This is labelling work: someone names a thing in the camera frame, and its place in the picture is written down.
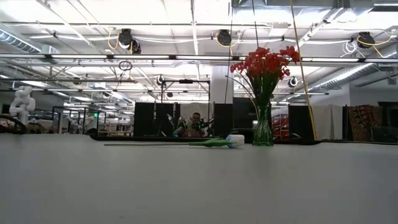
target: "man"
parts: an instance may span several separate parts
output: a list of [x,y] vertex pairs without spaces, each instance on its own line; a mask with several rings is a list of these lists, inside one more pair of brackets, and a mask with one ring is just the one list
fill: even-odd
[[177,128],[174,131],[173,136],[183,136],[183,137],[203,137],[205,132],[203,129],[199,128],[199,121],[200,121],[200,113],[193,113],[192,117],[190,118],[190,123],[188,126],[184,123],[184,125]]

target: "white table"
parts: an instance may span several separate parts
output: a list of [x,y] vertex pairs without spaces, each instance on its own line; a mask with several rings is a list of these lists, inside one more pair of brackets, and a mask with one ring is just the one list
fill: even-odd
[[398,223],[398,147],[0,135],[0,223]]

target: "flower bouquet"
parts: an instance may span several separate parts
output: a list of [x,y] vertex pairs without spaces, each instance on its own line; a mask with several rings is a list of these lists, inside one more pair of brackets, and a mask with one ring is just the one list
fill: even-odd
[[286,47],[279,53],[271,53],[269,49],[259,47],[255,52],[250,52],[249,56],[238,64],[231,66],[231,73],[237,71],[248,83],[251,91],[248,91],[256,109],[257,126],[254,131],[253,145],[272,146],[272,132],[268,123],[271,115],[272,92],[275,90],[279,80],[290,75],[287,65],[293,61],[297,63],[300,54],[294,47]]

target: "green glass vase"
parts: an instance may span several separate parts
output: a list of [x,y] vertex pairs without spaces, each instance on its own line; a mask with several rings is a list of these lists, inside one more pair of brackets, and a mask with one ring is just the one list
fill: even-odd
[[253,146],[273,146],[272,131],[268,118],[271,116],[271,104],[257,105],[258,121],[254,130]]

